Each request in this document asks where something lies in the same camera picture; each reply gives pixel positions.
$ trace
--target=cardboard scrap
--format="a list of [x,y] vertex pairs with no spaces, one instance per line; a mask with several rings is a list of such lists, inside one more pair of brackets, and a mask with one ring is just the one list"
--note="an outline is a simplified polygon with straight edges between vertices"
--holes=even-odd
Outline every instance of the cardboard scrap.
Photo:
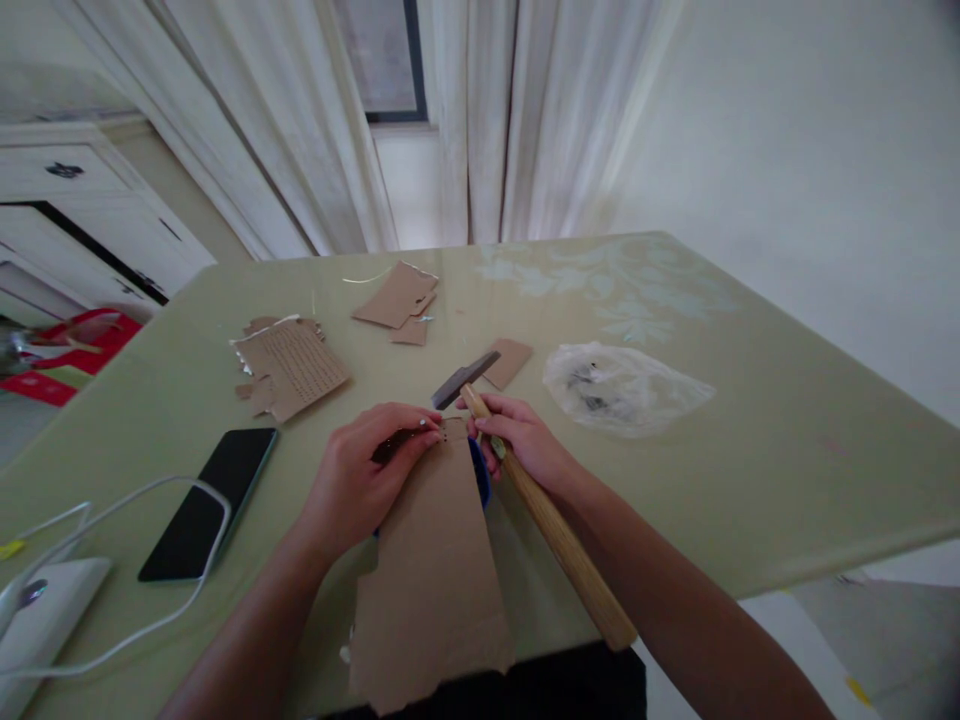
[[280,318],[271,317],[269,315],[264,315],[263,317],[254,318],[250,321],[250,324],[243,329],[244,335],[253,335],[256,332],[261,330],[266,330],[272,325],[276,325],[280,322]]
[[441,429],[380,526],[377,569],[357,585],[350,690],[381,715],[515,659],[466,423]]
[[431,290],[418,300],[415,306],[416,312],[404,321],[399,330],[390,331],[390,342],[405,345],[426,345],[427,323],[422,321],[421,318],[424,317],[423,311],[429,307],[436,297],[437,294]]
[[440,278],[400,261],[384,280],[383,285],[366,304],[354,310],[357,320],[386,325],[394,330],[411,315],[419,315],[436,297],[432,292]]
[[[248,329],[259,320],[266,318]],[[252,387],[238,387],[237,395],[250,398],[255,415],[270,412],[277,422],[286,422],[350,378],[313,320],[291,316],[271,325],[259,323],[252,335],[231,344],[254,380]]]
[[533,348],[516,340],[500,338],[487,352],[498,350],[500,359],[497,360],[483,376],[493,383],[497,390],[503,390],[510,384],[510,381],[520,372],[520,368],[530,359],[533,354]]
[[427,344],[427,325],[430,323],[417,322],[417,318],[411,316],[399,330],[390,331],[390,342],[403,343],[405,345],[426,345]]

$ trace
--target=black pants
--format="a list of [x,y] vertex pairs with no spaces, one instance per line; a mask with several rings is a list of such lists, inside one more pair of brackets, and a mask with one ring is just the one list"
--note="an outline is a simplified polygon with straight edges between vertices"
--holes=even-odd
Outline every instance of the black pants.
[[[444,683],[433,696],[390,715],[433,718],[645,718],[646,672],[631,649],[610,652],[602,642],[547,655],[510,668]],[[376,718],[369,706],[331,720]]]

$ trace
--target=green glass tabletop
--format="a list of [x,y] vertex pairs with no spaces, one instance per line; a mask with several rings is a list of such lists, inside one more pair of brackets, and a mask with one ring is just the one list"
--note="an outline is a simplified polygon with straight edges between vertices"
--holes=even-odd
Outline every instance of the green glass tabletop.
[[[391,345],[385,329],[350,319],[381,281],[345,279],[372,278],[398,258],[440,277],[425,347]],[[270,426],[234,394],[243,376],[228,340],[254,317],[293,313],[321,322],[352,380],[281,427],[194,607],[89,675],[45,684],[28,715],[156,713],[298,513],[329,433],[377,402],[427,405],[498,337],[534,348],[507,393],[735,596],[960,533],[960,431],[653,233],[208,268],[0,473],[0,534],[84,500],[102,509],[164,475],[196,474],[225,431]],[[541,378],[558,345],[594,340],[642,350],[716,396],[656,437],[577,425]],[[161,488],[81,545],[80,556],[106,556],[114,567],[60,662],[89,659],[185,600],[190,585],[136,580],[185,492]],[[597,637],[509,483],[497,488],[487,524],[518,657]],[[0,582],[66,530],[0,564]],[[291,716],[356,702],[338,651],[356,579],[375,562],[371,540],[324,583],[299,649]]]

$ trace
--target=white cable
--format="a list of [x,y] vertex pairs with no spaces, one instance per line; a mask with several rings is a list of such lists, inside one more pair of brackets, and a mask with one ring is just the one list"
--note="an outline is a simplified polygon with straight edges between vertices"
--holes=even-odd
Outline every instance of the white cable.
[[[55,518],[50,518],[50,519],[47,520],[46,522],[40,523],[39,525],[37,525],[37,526],[35,526],[35,527],[32,527],[32,528],[30,528],[29,530],[24,530],[22,533],[20,533],[19,535],[17,535],[17,536],[13,539],[13,541],[16,542],[17,540],[26,540],[28,537],[30,537],[30,536],[32,536],[32,535],[35,535],[36,533],[40,532],[41,530],[46,530],[46,529],[47,529],[48,527],[50,527],[51,525],[56,525],[56,524],[57,524],[58,522],[60,522],[61,520],[66,520],[68,517],[70,517],[71,515],[75,515],[75,514],[78,513],[78,512],[82,512],[82,513],[83,513],[83,514],[80,516],[80,522],[77,523],[77,530],[81,530],[82,528],[86,527],[86,525],[87,525],[87,518],[90,517],[90,511],[91,511],[92,509],[93,509],[93,503],[92,503],[92,502],[87,501],[87,502],[85,502],[85,503],[80,503],[80,504],[77,505],[75,508],[71,508],[70,510],[67,510],[67,511],[64,512],[64,513],[60,513],[60,514],[57,515]],[[73,555],[73,551],[76,549],[77,544],[78,544],[79,542],[80,542],[80,541],[78,540],[77,542],[73,543],[72,545],[67,545],[67,546],[64,547],[63,550],[61,550],[59,553],[57,553],[56,555],[52,556],[52,557],[47,561],[47,563],[48,563],[48,564],[53,564],[53,563],[63,562],[64,560],[70,559],[70,556]]]
[[[73,675],[82,675],[83,673],[89,670],[92,670],[98,665],[102,665],[107,660],[109,660],[114,655],[116,655],[118,652],[120,652],[125,647],[130,645],[131,643],[135,643],[137,640],[144,637],[145,635],[148,635],[149,633],[152,633],[154,630],[161,628],[168,623],[173,622],[174,620],[179,618],[181,615],[183,615],[191,605],[193,605],[193,601],[197,599],[197,596],[200,594],[200,591],[203,590],[204,583],[206,583],[207,581],[207,576],[210,574],[210,568],[213,565],[213,561],[216,559],[217,551],[220,549],[220,543],[223,540],[223,536],[226,534],[227,524],[230,522],[230,501],[227,500],[223,495],[217,492],[210,485],[205,483],[203,480],[194,480],[193,478],[182,477],[179,475],[171,475],[170,477],[165,477],[165,478],[161,478],[160,480],[155,480],[149,485],[145,485],[139,490],[136,490],[135,492],[130,493],[122,500],[114,503],[109,508],[104,510],[102,513],[100,513],[99,515],[96,515],[90,522],[77,528],[70,535],[65,537],[60,542],[58,542],[56,545],[50,548],[47,552],[45,552],[38,560],[36,560],[33,564],[31,564],[30,567],[28,567],[25,571],[20,573],[20,575],[14,578],[14,580],[7,586],[6,590],[3,591],[2,596],[0,596],[0,638],[3,637],[4,633],[6,633],[7,631],[7,628],[10,626],[10,623],[13,621],[13,616],[17,612],[19,602],[20,602],[20,594],[23,591],[23,588],[26,586],[30,578],[32,578],[40,568],[42,568],[44,565],[48,563],[50,558],[56,555],[63,548],[69,546],[71,543],[75,543],[81,537],[86,535],[87,532],[89,532],[89,530],[94,525],[99,523],[101,520],[107,518],[108,516],[112,515],[120,508],[133,502],[138,497],[150,492],[154,488],[157,488],[160,485],[163,485],[165,483],[168,483],[174,480],[188,482],[193,487],[200,488],[205,493],[210,495],[210,497],[212,497],[214,500],[220,503],[220,506],[223,508],[223,521],[220,523],[220,530],[219,532],[217,532],[217,537],[213,541],[213,547],[210,548],[210,555],[207,556],[207,564],[203,568],[203,574],[200,576],[200,582],[197,583],[196,589],[193,591],[193,594],[190,596],[187,602],[185,602],[180,607],[180,609],[177,610],[176,612],[171,613],[165,618],[161,618],[160,620],[157,620],[155,623],[147,625],[145,628],[142,628],[141,630],[138,630],[133,635],[128,637],[126,640],[122,640],[121,642],[117,643],[112,648],[107,650],[107,652],[103,653],[103,655],[91,660],[90,662],[86,662],[80,665],[67,665],[65,667],[18,668],[16,670],[5,670],[5,671],[0,671],[0,678],[41,679],[41,678],[50,678],[50,677],[71,677]],[[33,530],[27,531],[27,534],[31,532],[35,532],[44,527],[48,527],[54,522],[57,522],[58,520],[62,520],[64,517],[68,517],[74,512],[77,512],[80,507],[82,506],[78,505],[73,510],[68,511],[67,513],[63,513],[57,516],[56,518],[54,518],[53,520],[47,521],[43,525],[38,525]]]
[[50,518],[46,522],[40,523],[39,525],[36,525],[35,527],[30,528],[29,530],[24,530],[22,533],[20,533],[14,538],[14,541],[26,540],[31,535],[35,535],[41,530],[46,530],[51,525],[56,525],[61,520],[66,520],[71,515],[74,515],[75,513],[83,511],[83,517],[80,518],[80,523],[77,525],[77,529],[79,530],[80,528],[82,528],[84,525],[87,524],[87,518],[90,517],[90,509],[92,507],[93,507],[93,503],[89,501],[85,503],[80,503],[75,508],[71,508],[70,510],[67,510],[65,513],[60,513],[55,518]]

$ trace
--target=window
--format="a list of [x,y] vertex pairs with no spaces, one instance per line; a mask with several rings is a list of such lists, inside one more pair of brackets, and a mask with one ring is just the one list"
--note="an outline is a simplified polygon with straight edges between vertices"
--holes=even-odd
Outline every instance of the window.
[[426,122],[417,0],[335,6],[367,122]]

